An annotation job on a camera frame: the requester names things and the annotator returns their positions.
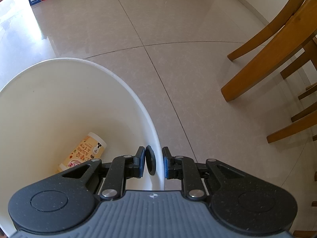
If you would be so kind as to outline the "orange milk tea cup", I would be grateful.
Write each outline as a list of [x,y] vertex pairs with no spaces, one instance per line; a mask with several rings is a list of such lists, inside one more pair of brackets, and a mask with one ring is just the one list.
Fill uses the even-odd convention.
[[59,164],[57,172],[60,173],[92,159],[100,159],[106,147],[106,142],[97,134],[88,133],[67,158]]

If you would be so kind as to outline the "white plastic trash bin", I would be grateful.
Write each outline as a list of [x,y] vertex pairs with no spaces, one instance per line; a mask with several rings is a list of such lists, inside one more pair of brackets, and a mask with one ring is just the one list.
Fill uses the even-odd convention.
[[150,146],[156,173],[127,181],[132,190],[163,190],[161,145],[153,121],[135,92],[96,63],[72,58],[37,63],[1,89],[1,229],[16,229],[11,196],[49,177],[89,133],[106,143],[104,162]]

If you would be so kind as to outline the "wooden chair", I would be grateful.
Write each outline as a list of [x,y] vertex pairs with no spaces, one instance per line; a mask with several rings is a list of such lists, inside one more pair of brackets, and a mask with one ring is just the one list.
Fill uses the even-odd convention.
[[[276,70],[284,80],[308,61],[316,63],[316,0],[288,0],[279,14],[257,35],[228,55],[231,61],[261,46],[261,51],[227,84],[221,93],[231,102]],[[290,124],[265,138],[246,156],[255,172],[270,180],[285,174],[283,187],[295,192],[299,213],[294,231],[316,234],[316,104],[294,115]]]

